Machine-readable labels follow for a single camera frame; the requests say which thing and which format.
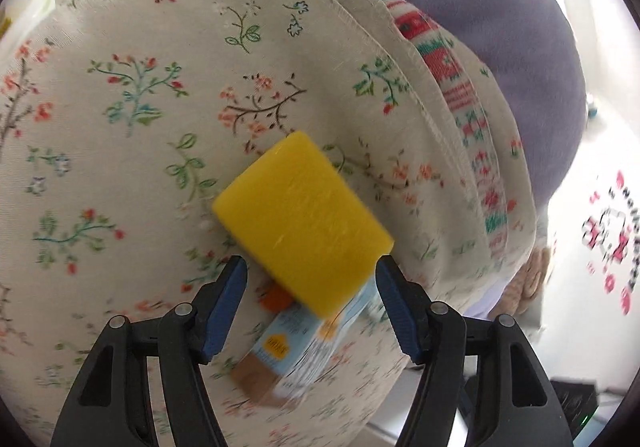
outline silver rivet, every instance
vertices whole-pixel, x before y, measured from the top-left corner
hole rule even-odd
[[[441,301],[436,301],[431,305],[431,311],[437,315],[445,315],[449,311],[449,307]]]
[[[503,313],[498,317],[498,322],[500,322],[500,324],[502,324],[505,328],[511,328],[516,323],[513,317],[511,317],[511,315],[507,315],[506,313]]]
[[[184,317],[185,315],[189,315],[191,310],[193,310],[193,306],[188,302],[183,302],[175,307],[175,314]]]
[[[109,326],[114,330],[117,330],[118,328],[122,328],[125,322],[125,318],[122,315],[116,315],[115,317],[111,317]]]

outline white fabric with floral print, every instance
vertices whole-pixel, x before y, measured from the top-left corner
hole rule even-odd
[[[446,36],[496,128],[478,145],[495,147],[513,201],[499,257],[443,85],[382,0],[66,0],[38,28],[0,74],[0,395],[38,447],[110,316],[163,315],[242,253],[210,201],[294,130],[432,299],[463,311],[517,270],[535,225],[517,128]],[[295,410],[256,407],[228,376],[273,318],[248,262],[225,348],[202,369],[229,445],[346,445],[406,363],[388,320],[363,314]],[[149,378],[169,446],[157,363]]]

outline blue gripper pad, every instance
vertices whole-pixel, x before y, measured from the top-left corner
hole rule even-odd
[[[420,285],[404,278],[390,255],[383,255],[376,264],[376,284],[400,349],[419,364],[424,350],[420,324],[426,324],[430,303],[427,294]]]
[[[220,274],[216,283],[223,283],[222,293],[207,319],[207,329],[202,354],[210,362],[211,359],[222,351],[226,336],[234,321],[242,294],[246,288],[247,273],[246,261],[239,256],[234,263],[229,262]]]

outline yellow block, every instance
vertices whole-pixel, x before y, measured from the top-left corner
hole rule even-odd
[[[213,202],[226,229],[320,318],[374,273],[393,239],[299,131],[278,142]]]

